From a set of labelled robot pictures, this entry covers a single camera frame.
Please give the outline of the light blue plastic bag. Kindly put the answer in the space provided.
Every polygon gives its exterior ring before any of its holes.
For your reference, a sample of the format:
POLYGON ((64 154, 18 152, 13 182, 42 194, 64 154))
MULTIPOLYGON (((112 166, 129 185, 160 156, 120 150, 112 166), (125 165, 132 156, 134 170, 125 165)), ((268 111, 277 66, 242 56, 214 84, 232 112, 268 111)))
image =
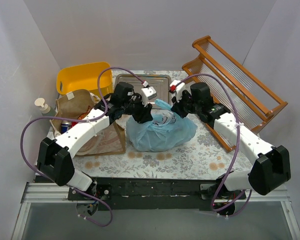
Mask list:
POLYGON ((153 114, 153 120, 137 123, 130 117, 125 126, 132 146, 140 152, 165 152, 189 142, 196 134, 197 125, 189 118, 172 112, 172 106, 156 99, 154 102, 165 114, 153 114))

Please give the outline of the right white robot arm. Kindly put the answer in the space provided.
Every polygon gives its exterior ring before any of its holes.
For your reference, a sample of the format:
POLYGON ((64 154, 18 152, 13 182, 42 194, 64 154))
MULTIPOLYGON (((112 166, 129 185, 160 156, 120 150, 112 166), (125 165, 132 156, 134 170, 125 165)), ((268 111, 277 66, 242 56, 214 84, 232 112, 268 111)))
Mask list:
POLYGON ((195 114, 230 144, 235 145, 252 164, 251 170, 231 171, 217 178, 217 184, 206 190, 205 195, 217 195, 227 199, 235 191, 254 190, 265 196, 291 179, 290 154, 282 145, 273 146, 262 140, 241 122, 234 112, 222 103, 216 103, 210 88, 204 82, 191 85, 175 80, 170 84, 172 111, 184 118, 195 114))

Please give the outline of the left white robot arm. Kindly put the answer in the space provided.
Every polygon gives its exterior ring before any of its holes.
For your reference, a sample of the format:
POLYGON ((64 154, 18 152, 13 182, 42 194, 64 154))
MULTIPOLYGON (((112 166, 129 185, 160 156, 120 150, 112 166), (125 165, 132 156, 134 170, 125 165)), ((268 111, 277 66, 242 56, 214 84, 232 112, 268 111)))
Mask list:
POLYGON ((97 103, 82 122, 54 139, 45 138, 40 143, 37 168, 58 186, 76 189, 85 200, 96 196, 97 183, 84 172, 75 169, 72 158, 93 137, 109 127, 122 115, 131 115, 137 123, 153 120, 151 99, 156 90, 148 83, 140 92, 133 85, 119 82, 109 99, 97 103))

